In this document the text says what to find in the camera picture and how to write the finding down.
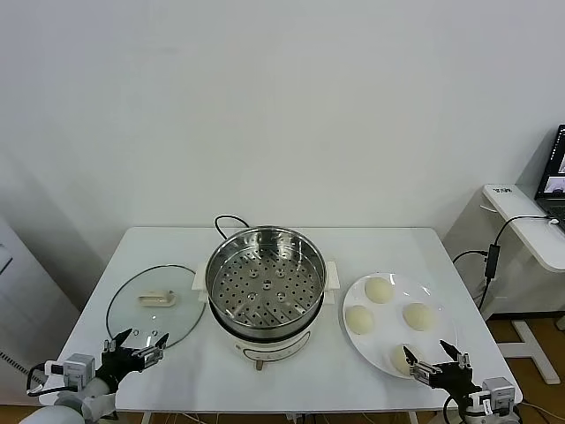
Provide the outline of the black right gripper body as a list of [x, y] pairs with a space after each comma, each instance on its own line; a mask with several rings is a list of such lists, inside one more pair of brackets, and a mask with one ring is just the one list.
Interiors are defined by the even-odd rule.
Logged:
[[472, 367], [468, 360], [435, 364], [438, 368], [430, 375], [430, 387], [445, 390], [451, 396], [467, 396], [478, 392], [479, 386], [472, 381]]

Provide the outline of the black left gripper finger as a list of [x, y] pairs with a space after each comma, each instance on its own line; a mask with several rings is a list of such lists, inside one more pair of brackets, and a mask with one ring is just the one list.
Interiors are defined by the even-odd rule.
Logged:
[[131, 335], [131, 333], [132, 333], [132, 329], [126, 329], [124, 331], [119, 332], [111, 339], [106, 339], [103, 342], [102, 352], [103, 353], [130, 352], [132, 349], [128, 347], [124, 347], [124, 342]]
[[163, 358], [163, 353], [167, 347], [169, 334], [164, 334], [154, 345], [137, 350], [136, 357], [144, 363], [157, 363]]

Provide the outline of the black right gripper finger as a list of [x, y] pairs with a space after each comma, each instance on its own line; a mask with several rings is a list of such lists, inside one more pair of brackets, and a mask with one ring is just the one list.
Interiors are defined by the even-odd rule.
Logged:
[[438, 368], [424, 361], [419, 361], [414, 353], [405, 345], [403, 347], [410, 376], [417, 381], [429, 381], [432, 375], [438, 374]]
[[471, 363], [468, 353], [460, 352], [453, 344], [440, 340], [440, 345], [445, 353], [461, 368], [470, 368]]

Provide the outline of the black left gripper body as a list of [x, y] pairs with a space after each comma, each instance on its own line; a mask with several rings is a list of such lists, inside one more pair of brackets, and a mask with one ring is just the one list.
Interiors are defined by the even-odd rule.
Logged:
[[131, 372], [141, 371], [141, 357], [132, 348], [117, 347], [102, 353], [102, 365], [96, 377], [102, 380], [109, 391], [117, 391], [119, 383]]

